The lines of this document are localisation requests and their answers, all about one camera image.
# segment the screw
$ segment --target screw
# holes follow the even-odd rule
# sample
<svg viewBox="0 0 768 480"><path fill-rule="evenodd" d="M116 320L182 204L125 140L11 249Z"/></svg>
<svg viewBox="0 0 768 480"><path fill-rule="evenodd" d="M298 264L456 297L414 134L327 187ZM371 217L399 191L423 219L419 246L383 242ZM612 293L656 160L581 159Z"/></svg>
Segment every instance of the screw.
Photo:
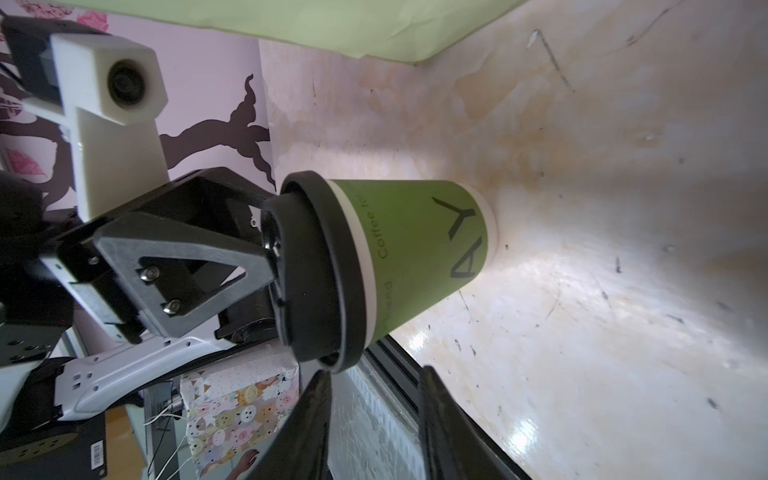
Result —
<svg viewBox="0 0 768 480"><path fill-rule="evenodd" d="M157 268L155 265L148 266L147 268L143 269L139 274L139 277L147 283L154 282L155 280L157 280L159 276L160 276L160 269Z"/></svg>
<svg viewBox="0 0 768 480"><path fill-rule="evenodd" d="M179 310L181 309L181 301L173 299L170 302L166 303L163 307L163 311L167 313L168 315L176 315L179 313Z"/></svg>

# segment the metal bracket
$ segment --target metal bracket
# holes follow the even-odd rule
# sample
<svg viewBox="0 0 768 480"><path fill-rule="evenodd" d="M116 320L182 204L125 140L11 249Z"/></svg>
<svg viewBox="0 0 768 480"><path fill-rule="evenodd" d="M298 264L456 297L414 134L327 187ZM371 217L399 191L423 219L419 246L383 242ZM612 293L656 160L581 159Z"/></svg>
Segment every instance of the metal bracket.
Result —
<svg viewBox="0 0 768 480"><path fill-rule="evenodd" d="M229 349L231 342L214 339L218 326L218 319L211 318L184 338L155 336L65 363L64 372L56 377L54 405L61 406L59 421L89 419L164 373Z"/></svg>
<svg viewBox="0 0 768 480"><path fill-rule="evenodd" d="M182 336L274 280L261 245L143 212L104 225L93 241L142 323L159 336ZM185 267L188 260L240 266L245 273L206 292ZM158 274L147 276L149 269Z"/></svg>

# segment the green paper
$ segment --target green paper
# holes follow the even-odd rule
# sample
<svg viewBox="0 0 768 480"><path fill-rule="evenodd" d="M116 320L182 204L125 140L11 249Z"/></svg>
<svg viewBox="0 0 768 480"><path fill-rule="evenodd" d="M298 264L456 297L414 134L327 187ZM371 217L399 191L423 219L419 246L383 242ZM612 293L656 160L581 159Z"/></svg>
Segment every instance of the green paper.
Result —
<svg viewBox="0 0 768 480"><path fill-rule="evenodd" d="M162 22L215 28L393 61L437 54L522 0L74 0Z"/></svg>
<svg viewBox="0 0 768 480"><path fill-rule="evenodd" d="M331 180L365 232L376 278L373 342L471 282L488 228L463 187L442 180Z"/></svg>

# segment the cartoon pig pattern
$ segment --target cartoon pig pattern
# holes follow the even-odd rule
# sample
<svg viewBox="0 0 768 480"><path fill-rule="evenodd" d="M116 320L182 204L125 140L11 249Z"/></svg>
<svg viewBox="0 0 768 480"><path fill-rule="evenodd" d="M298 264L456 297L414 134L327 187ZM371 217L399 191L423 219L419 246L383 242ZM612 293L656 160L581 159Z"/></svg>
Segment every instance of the cartoon pig pattern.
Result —
<svg viewBox="0 0 768 480"><path fill-rule="evenodd" d="M198 475L277 432L298 397L299 376L292 370L189 409L187 441Z"/></svg>

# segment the cable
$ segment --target cable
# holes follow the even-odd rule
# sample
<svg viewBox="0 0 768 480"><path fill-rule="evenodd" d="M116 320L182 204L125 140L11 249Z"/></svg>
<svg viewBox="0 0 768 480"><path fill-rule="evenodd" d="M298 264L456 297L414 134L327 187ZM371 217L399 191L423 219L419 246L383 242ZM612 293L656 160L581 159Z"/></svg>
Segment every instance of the cable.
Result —
<svg viewBox="0 0 768 480"><path fill-rule="evenodd" d="M175 456L176 456L176 454L178 453L179 449L180 449L180 448L181 448L181 446L183 445L183 443L184 443L184 440L186 440L186 437L185 437L185 438L183 438L183 439L181 439L181 442L179 442L179 445L176 445L176 449L174 450L174 452L173 452L173 453L171 453L171 454L170 454L170 457L168 457L168 461L167 461L167 462L165 462L165 465L163 465L163 468L161 468L161 470L160 470L160 473L158 473L157 475L155 475L155 476L154 476L155 480L159 480L159 479L160 479L160 476L161 476L161 475L163 475L163 472L165 472L165 469L166 469L166 468L167 468L167 467L170 465L170 461L174 459L174 457L175 457Z"/></svg>
<svg viewBox="0 0 768 480"><path fill-rule="evenodd" d="M174 477L174 475L176 475L178 472L180 472L180 471L181 471L181 467L185 466L185 465L187 464L187 462L189 462L191 459L192 459L192 457L190 457L190 458L187 458L186 460L184 460L184 461L181 463L181 465L179 465L179 468L177 468L175 472L173 472L173 473L171 473L170 475L168 475L168 478L173 478L173 477Z"/></svg>
<svg viewBox="0 0 768 480"><path fill-rule="evenodd" d="M167 407L165 407L165 408L163 409L163 411L162 411L162 412L160 412L160 413L158 413L157 415L155 415L154 417L152 417L152 420L149 420L149 421L147 421L146 423L144 423L144 426L147 426L147 425L152 425L152 424L153 424L153 423L155 423L155 422L157 421L157 419L159 419L160 417L174 417L175 419L182 419L182 418L183 418L183 416L181 416L181 415L174 415L173 413L168 413L168 414L166 414L165 412L167 412L167 411L170 409L170 407L171 407L171 405L169 404Z"/></svg>
<svg viewBox="0 0 768 480"><path fill-rule="evenodd" d="M171 390L171 392L174 391L174 381L173 380L170 380L170 390ZM148 463L149 466L152 466L154 464L154 458L157 456L157 452L160 450L160 445L163 444L163 439L165 438L165 432L168 431L168 425L169 424L170 424L170 419L168 419L168 421L165 423L165 429L163 429L163 435L160 436L160 441L157 443L157 447L155 447L155 449L154 449L154 453L152 454L152 459Z"/></svg>

